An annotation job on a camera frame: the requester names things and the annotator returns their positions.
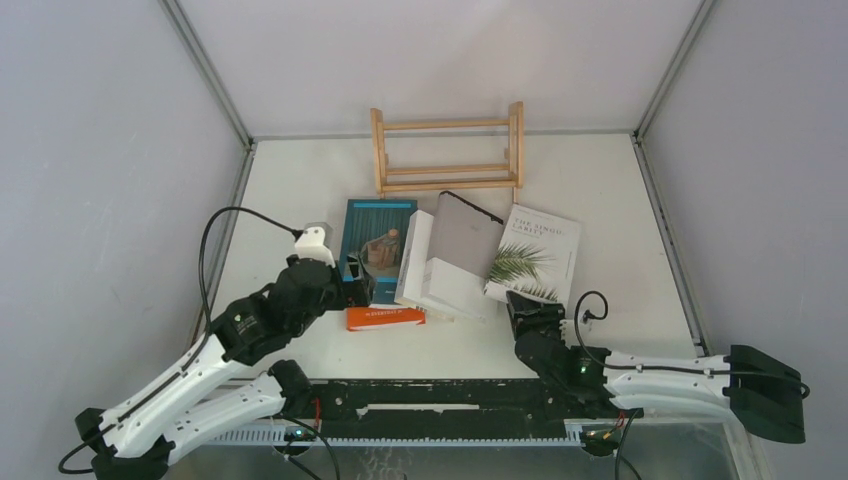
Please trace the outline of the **white Singularity palm book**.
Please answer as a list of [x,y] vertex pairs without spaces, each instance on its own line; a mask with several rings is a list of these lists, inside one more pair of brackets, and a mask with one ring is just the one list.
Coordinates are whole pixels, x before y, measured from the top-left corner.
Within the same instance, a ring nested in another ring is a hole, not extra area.
[[505,303],[515,292],[566,305],[572,289],[582,225],[514,204],[505,222],[484,295]]

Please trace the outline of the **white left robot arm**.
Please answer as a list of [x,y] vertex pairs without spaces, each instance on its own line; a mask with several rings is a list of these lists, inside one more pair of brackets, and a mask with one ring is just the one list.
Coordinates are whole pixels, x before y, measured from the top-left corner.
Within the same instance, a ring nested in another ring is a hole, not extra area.
[[336,265],[291,255],[277,279],[231,302],[186,356],[131,398],[110,409],[87,408],[75,419],[93,450],[98,479],[161,479],[169,467],[222,433],[256,419],[305,414],[312,386],[294,360],[279,360],[247,385],[210,392],[302,336],[328,311],[369,306],[374,277],[358,264]]

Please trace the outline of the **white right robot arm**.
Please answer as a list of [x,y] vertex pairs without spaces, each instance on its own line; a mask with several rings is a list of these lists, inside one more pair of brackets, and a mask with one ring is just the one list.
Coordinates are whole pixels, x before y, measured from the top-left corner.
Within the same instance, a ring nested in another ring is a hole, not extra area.
[[749,433],[778,443],[806,440],[796,369],[736,344],[729,354],[688,360],[650,358],[562,337],[565,308],[525,293],[506,294],[516,357],[537,374],[555,403],[595,418],[612,410],[661,409],[736,418]]

